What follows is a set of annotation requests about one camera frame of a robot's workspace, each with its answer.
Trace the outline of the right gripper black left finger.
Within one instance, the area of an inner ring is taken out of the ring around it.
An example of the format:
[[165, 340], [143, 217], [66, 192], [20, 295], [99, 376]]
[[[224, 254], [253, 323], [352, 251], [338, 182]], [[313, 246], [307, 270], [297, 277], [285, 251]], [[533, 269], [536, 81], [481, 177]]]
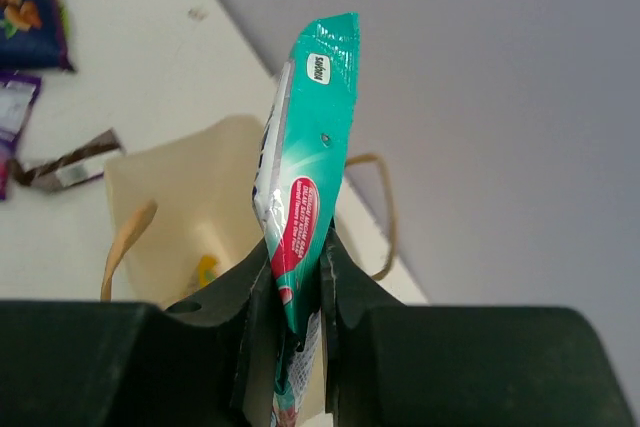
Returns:
[[203, 426], [268, 426], [273, 395], [273, 278], [259, 241], [236, 266], [173, 304], [189, 326], [186, 385]]

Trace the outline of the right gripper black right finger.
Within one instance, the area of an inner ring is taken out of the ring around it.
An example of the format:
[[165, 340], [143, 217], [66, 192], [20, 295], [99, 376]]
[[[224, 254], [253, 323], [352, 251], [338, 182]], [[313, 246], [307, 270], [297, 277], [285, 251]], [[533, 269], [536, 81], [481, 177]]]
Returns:
[[325, 411], [335, 426], [379, 426], [380, 339], [371, 313], [402, 303], [352, 259], [330, 224], [320, 257]]

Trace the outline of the teal Fox's candy bag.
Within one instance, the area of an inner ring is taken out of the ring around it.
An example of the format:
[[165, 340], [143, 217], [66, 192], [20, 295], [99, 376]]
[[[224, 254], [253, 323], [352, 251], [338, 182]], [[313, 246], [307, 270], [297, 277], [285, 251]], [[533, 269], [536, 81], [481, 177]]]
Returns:
[[320, 335], [320, 256], [347, 160], [359, 16], [311, 22], [294, 42], [266, 121], [252, 190], [284, 308], [271, 423], [298, 420]]

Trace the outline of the purple snack pouch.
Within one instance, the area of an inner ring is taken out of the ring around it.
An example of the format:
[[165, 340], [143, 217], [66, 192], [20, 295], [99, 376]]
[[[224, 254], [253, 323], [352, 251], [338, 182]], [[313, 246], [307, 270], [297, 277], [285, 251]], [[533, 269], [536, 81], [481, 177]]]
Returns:
[[15, 156], [34, 104], [40, 94], [39, 77], [1, 73], [1, 201], [7, 197], [9, 161]]

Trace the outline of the yellow M&M snack bag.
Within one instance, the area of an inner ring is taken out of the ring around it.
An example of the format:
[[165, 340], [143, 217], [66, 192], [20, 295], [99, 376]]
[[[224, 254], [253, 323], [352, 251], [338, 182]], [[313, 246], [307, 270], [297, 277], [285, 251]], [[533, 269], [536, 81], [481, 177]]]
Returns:
[[203, 255], [187, 284], [187, 294], [191, 295], [213, 282], [218, 277], [218, 265], [219, 260], [216, 257]]

